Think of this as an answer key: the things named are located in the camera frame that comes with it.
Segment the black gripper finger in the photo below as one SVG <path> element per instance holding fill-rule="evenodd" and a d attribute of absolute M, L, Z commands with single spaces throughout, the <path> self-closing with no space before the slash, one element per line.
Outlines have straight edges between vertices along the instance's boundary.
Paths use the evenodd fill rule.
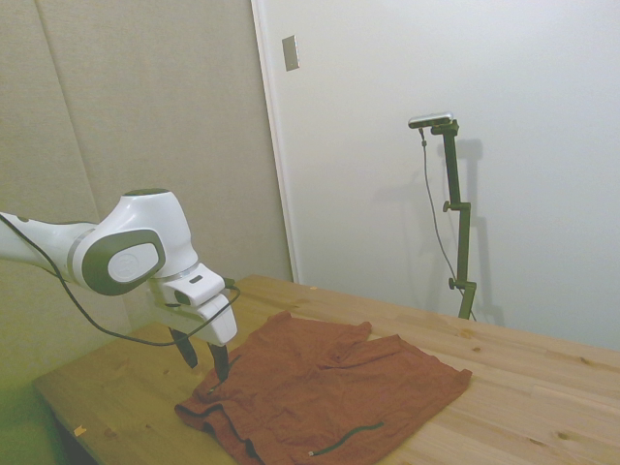
<path fill-rule="evenodd" d="M 228 348 L 226 345 L 219 346 L 216 344 L 208 344 L 208 347 L 213 357 L 217 378 L 220 382 L 225 382 L 230 372 Z"/>
<path fill-rule="evenodd" d="M 190 336 L 180 330 L 169 328 L 170 336 L 175 347 L 183 357 L 185 363 L 192 369 L 198 366 L 198 355 L 191 343 Z"/>

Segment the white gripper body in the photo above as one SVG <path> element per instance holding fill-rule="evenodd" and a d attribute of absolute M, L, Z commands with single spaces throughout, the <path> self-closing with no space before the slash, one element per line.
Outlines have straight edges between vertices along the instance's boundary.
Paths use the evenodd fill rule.
<path fill-rule="evenodd" d="M 192 333 L 207 343 L 225 346 L 237 334 L 236 320 L 231 303 L 223 294 L 217 294 L 199 305 L 176 302 L 166 306 L 153 291 L 146 292 L 155 319 L 186 334 Z"/>

